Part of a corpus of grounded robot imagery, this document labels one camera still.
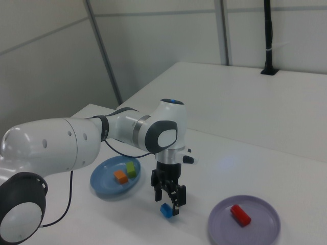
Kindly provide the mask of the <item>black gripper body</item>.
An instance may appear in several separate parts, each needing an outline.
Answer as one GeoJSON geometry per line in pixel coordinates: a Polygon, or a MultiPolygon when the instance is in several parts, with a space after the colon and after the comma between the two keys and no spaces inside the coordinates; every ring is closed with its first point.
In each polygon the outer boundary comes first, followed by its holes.
{"type": "Polygon", "coordinates": [[[179,177],[181,175],[181,163],[176,164],[165,164],[157,162],[156,165],[156,176],[160,180],[166,180],[169,182],[178,183],[179,177]]]}

